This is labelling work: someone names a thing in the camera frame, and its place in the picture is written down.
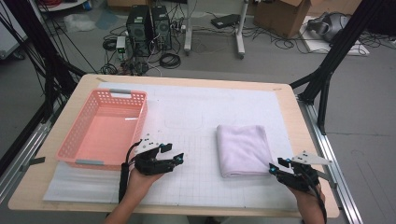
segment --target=cardboard box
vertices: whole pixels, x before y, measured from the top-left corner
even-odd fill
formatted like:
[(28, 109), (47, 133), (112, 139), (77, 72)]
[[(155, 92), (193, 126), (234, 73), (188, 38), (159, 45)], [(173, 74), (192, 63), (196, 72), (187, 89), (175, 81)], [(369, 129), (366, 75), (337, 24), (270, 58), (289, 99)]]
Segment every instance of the cardboard box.
[(285, 38), (298, 34), (309, 8), (322, 0), (277, 0), (260, 2), (254, 15), (254, 24)]
[(133, 5), (148, 5), (152, 6), (152, 0), (107, 0), (107, 5), (115, 9), (129, 10)]

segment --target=cable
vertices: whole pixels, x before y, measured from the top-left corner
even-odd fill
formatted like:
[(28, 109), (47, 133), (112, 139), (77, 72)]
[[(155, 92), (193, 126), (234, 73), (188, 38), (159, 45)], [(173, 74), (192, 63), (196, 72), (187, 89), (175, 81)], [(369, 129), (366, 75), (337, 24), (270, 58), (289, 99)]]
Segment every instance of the cable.
[(175, 69), (181, 65), (180, 57), (173, 53), (165, 53), (160, 58), (160, 66), (166, 69)]

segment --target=basket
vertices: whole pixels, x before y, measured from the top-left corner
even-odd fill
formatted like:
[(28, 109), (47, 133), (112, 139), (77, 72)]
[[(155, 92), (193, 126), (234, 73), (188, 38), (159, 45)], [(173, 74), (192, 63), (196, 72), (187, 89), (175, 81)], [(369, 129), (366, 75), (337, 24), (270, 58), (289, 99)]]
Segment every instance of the basket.
[(146, 98), (143, 91), (93, 90), (56, 159), (78, 168), (120, 170), (129, 147), (140, 140)]

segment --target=computer tower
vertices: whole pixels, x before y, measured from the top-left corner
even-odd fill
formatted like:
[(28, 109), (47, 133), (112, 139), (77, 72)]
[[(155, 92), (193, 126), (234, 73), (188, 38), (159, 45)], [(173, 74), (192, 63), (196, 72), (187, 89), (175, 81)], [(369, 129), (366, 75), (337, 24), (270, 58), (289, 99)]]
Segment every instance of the computer tower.
[(126, 29), (131, 41), (134, 56), (149, 56), (149, 44), (153, 39), (153, 31), (149, 7), (134, 5), (126, 22)]
[(157, 42), (157, 48), (171, 49), (171, 29), (168, 13), (165, 6), (156, 6), (151, 8), (152, 23), (154, 26), (154, 38)]

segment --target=white board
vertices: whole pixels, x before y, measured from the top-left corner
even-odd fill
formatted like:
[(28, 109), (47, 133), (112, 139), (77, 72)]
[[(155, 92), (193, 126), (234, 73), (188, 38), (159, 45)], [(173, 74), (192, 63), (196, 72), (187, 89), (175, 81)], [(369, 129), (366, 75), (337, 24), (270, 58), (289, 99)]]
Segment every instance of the white board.
[[(273, 160), (291, 158), (273, 92), (105, 82), (100, 87), (146, 91), (148, 115), (143, 133), (173, 144), (171, 151), (157, 159), (185, 153), (184, 163), (158, 180), (142, 204), (297, 209), (292, 194), (274, 176), (223, 178), (219, 170), (216, 128), (220, 124), (263, 125)], [(119, 175), (59, 163), (44, 200), (117, 203)]]

